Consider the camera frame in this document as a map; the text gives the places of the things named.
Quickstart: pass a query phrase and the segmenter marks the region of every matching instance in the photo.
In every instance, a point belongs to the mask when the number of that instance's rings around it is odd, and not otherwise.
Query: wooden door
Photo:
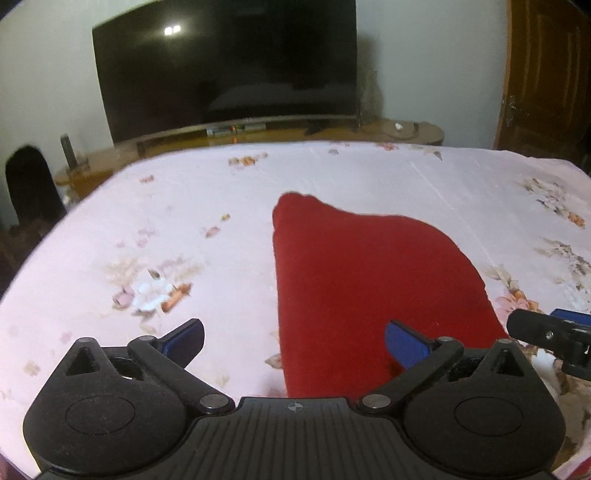
[[[591,120],[589,19],[568,0],[508,0],[508,16],[495,147],[573,159]]]

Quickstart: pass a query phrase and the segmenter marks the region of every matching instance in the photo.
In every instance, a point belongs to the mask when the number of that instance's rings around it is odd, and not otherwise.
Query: black tv screen
[[[115,143],[287,115],[355,116],[355,0],[161,0],[93,29]]]

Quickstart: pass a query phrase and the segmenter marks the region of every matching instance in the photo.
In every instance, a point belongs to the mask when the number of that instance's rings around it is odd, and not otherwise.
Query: wooden furniture
[[[270,124],[267,130],[241,132],[221,137],[208,137],[205,131],[129,141],[113,148],[90,154],[87,162],[75,170],[62,170],[55,176],[56,184],[69,186],[80,199],[90,195],[114,173],[125,166],[156,155],[188,148],[215,147],[218,145],[269,142],[321,141],[362,141],[413,143],[421,145],[441,145],[443,130],[435,125],[422,122],[395,122],[378,120],[359,129],[347,126],[332,126],[313,135],[306,135],[307,127],[282,127]]]

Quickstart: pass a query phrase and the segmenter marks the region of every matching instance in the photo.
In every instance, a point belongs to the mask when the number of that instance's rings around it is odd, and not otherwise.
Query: red cloth
[[[273,212],[281,359],[291,397],[357,399],[401,367],[390,320],[488,348],[506,337],[480,275],[445,234],[288,193]]]

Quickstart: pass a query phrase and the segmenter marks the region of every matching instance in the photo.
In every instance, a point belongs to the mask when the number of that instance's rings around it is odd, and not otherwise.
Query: screw
[[[364,396],[361,400],[361,403],[367,408],[376,410],[378,408],[384,408],[390,405],[390,399],[386,395],[374,393]]]
[[[199,400],[199,403],[208,410],[217,410],[219,408],[224,408],[230,403],[230,401],[225,395],[212,393],[210,395],[205,395],[201,400]]]

